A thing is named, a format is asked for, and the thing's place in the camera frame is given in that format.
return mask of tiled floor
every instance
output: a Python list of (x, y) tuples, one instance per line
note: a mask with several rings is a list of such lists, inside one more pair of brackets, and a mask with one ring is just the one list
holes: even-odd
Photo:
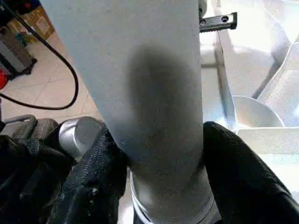
[[(47, 42), (72, 64), (71, 57), (56, 33)], [(68, 68), (40, 42), (31, 44), (28, 49), (38, 60), (32, 73), (29, 76), (24, 75), (9, 81), (1, 92), (22, 102), (35, 105), (63, 106), (67, 104), (74, 94), (74, 81)], [(79, 95), (72, 107), (62, 111), (36, 110), (2, 99), (2, 119), (24, 114), (33, 114), (37, 118), (53, 118), (57, 122), (80, 116), (102, 119), (79, 74), (78, 76)]]

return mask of red object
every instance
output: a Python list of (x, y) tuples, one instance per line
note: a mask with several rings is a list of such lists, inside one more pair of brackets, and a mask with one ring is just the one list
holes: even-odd
[(0, 90), (3, 89), (3, 87), (6, 85), (6, 83), (7, 83), (7, 77), (3, 73), (3, 71), (0, 69)]

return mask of cardboard box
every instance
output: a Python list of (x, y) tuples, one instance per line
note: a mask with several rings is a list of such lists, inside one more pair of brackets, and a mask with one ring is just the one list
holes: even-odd
[[(21, 15), (21, 18), (45, 40), (47, 40), (55, 31), (45, 10), (41, 6), (30, 13)], [(16, 19), (11, 20), (7, 26), (15, 34), (21, 33), (26, 43), (37, 41), (37, 39)]]

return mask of metal bracket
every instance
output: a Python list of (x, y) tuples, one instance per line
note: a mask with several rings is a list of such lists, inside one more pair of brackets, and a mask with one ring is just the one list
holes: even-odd
[(236, 29), (237, 28), (237, 12), (219, 15), (208, 18), (201, 18), (199, 20), (199, 32), (211, 32), (222, 29)]

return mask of white cylinder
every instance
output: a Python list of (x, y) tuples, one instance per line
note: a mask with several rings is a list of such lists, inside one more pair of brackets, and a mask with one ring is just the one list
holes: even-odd
[(153, 223), (198, 223), (202, 164), (198, 0), (41, 1), (118, 146)]

